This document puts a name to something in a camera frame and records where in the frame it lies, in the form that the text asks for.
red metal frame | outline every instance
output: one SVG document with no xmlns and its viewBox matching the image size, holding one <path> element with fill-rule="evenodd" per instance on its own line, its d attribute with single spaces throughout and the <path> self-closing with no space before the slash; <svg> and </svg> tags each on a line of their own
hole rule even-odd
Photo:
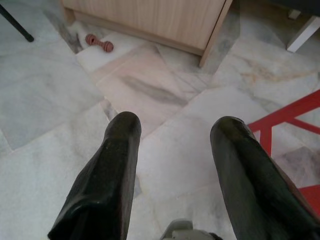
<svg viewBox="0 0 320 240">
<path fill-rule="evenodd" d="M 269 156 L 271 156 L 273 126 L 286 122 L 298 128 L 320 135 L 320 127 L 296 119 L 296 117 L 319 107 L 320 90 L 317 90 L 310 95 L 279 109 L 278 111 L 250 123 L 248 126 L 252 132 L 260 131 L 260 144 Z M 301 188 L 300 192 L 314 211 L 320 216 L 320 185 Z"/>
<path fill-rule="evenodd" d="M 281 109 L 275 111 L 248 126 L 252 132 L 260 131 L 260 144 L 271 155 L 272 127 L 282 123 L 289 123 L 296 127 L 320 135 L 320 127 L 296 119 L 296 117 L 320 107 L 320 90 L 311 93 Z"/>
</svg>

black chair leg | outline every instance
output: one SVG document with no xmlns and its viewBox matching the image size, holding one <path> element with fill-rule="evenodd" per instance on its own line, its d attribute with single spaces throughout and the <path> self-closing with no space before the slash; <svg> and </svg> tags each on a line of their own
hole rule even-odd
<svg viewBox="0 0 320 240">
<path fill-rule="evenodd" d="M 30 35 L 1 4 L 0 14 L 4 16 L 4 18 L 7 19 L 9 23 L 11 23 L 15 27 L 15 29 L 17 29 L 25 37 L 28 42 L 33 42 L 35 40 L 34 37 Z"/>
</svg>

marble floor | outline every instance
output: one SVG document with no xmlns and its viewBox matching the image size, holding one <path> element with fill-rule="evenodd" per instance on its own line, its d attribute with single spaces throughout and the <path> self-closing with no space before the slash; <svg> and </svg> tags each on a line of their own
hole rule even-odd
<svg viewBox="0 0 320 240">
<path fill-rule="evenodd" d="M 308 20 L 234 1 L 207 63 L 115 31 L 68 26 L 56 0 L 0 0 L 34 36 L 0 18 L 0 239 L 46 239 L 69 189 L 109 121 L 142 124 L 128 240 L 156 240 L 174 219 L 235 240 L 209 133 L 222 116 L 253 122 L 320 89 L 320 35 L 285 45 Z M 114 43 L 106 54 L 87 33 Z M 315 110 L 300 119 L 320 126 Z M 272 157 L 297 187 L 320 184 L 320 137 L 273 128 Z"/>
</svg>

wooden drawer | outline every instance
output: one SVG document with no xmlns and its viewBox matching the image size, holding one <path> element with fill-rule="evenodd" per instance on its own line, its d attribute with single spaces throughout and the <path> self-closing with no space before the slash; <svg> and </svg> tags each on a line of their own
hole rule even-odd
<svg viewBox="0 0 320 240">
<path fill-rule="evenodd" d="M 225 0 L 62 0 L 65 8 L 204 50 Z"/>
</svg>

red rubber toy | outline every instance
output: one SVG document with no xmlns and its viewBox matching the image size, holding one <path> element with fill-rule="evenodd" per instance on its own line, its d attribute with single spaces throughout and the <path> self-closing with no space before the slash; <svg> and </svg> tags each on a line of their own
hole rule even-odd
<svg viewBox="0 0 320 240">
<path fill-rule="evenodd" d="M 85 41 L 88 45 L 92 46 L 92 45 L 98 45 L 100 47 L 102 47 L 103 51 L 110 53 L 113 51 L 114 49 L 114 45 L 112 44 L 112 42 L 110 41 L 100 41 L 95 35 L 93 34 L 88 34 L 85 37 Z"/>
</svg>

